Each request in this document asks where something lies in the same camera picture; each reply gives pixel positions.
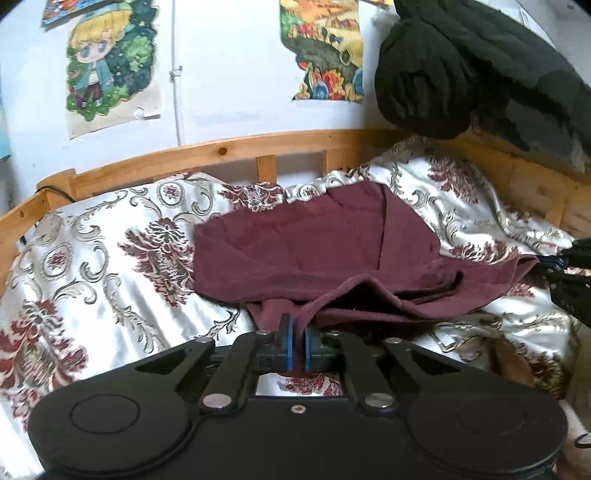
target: circular pad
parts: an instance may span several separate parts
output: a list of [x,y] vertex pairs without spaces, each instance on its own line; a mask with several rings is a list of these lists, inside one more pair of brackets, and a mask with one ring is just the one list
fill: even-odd
[[139,417],[139,405],[121,395],[97,395],[82,400],[72,410],[72,423],[86,433],[118,433]]
[[129,474],[165,459],[189,430],[174,392],[78,394],[64,388],[31,413],[29,436],[46,468]]
[[430,455],[487,475],[518,473],[552,460],[567,432],[558,403],[534,390],[421,395],[409,407],[407,424]]

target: poster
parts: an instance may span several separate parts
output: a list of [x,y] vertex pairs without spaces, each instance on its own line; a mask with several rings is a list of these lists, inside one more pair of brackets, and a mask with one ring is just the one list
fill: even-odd
[[363,99],[358,0],[280,0],[281,41],[303,71],[294,100]]
[[9,156],[8,128],[6,125],[6,116],[4,115],[4,105],[2,104],[2,89],[0,88],[0,161],[6,160]]
[[68,15],[73,15],[80,10],[85,10],[100,4],[107,3],[108,0],[47,0],[43,9],[42,22],[49,25],[56,20],[60,20]]
[[66,48],[70,138],[160,114],[154,3],[112,3],[72,28]]

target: wooden bed frame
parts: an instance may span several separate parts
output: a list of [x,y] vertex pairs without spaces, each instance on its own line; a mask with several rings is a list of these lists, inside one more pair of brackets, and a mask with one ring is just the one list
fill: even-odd
[[[407,138],[394,129],[320,130],[256,135],[173,148],[77,174],[65,170],[39,182],[38,187],[56,186],[75,200],[104,192],[137,186],[174,173],[245,158],[255,158],[259,181],[277,181],[276,155],[324,152],[323,170],[357,167],[363,146],[383,150]],[[463,158],[477,164],[495,185],[500,197],[528,210],[575,236],[591,236],[591,178],[573,171],[550,170],[557,165],[544,155],[519,152],[509,144],[486,135],[467,132],[442,142]],[[0,217],[0,295],[14,258],[17,242],[36,222],[69,201],[42,190]]]

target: cable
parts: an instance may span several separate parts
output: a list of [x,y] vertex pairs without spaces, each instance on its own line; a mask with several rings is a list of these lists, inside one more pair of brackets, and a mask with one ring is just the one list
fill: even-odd
[[74,200],[69,194],[68,192],[65,192],[64,190],[62,190],[59,187],[56,187],[55,185],[44,185],[43,187],[39,187],[35,193],[39,193],[42,190],[52,190],[56,193],[59,193],[61,196],[63,196],[64,198],[66,198],[67,200],[70,201],[70,203],[76,203],[76,200]]

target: satin bedspread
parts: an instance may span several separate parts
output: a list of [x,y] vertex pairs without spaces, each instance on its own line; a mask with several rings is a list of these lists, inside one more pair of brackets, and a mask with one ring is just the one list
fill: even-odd
[[[416,138],[368,166],[285,191],[181,174],[50,212],[16,259],[0,300],[0,479],[42,471],[26,428],[43,395],[196,336],[227,345],[254,329],[245,310],[193,292],[194,224],[235,209],[306,201],[357,181],[383,183],[413,207],[444,255],[493,263],[571,246],[567,233],[503,205],[474,166]],[[506,339],[530,363],[536,384],[561,397],[583,330],[548,291],[518,284],[482,311],[430,325],[412,339],[484,369],[491,366],[486,339]],[[266,395],[339,393],[334,375],[271,374],[258,386]]]

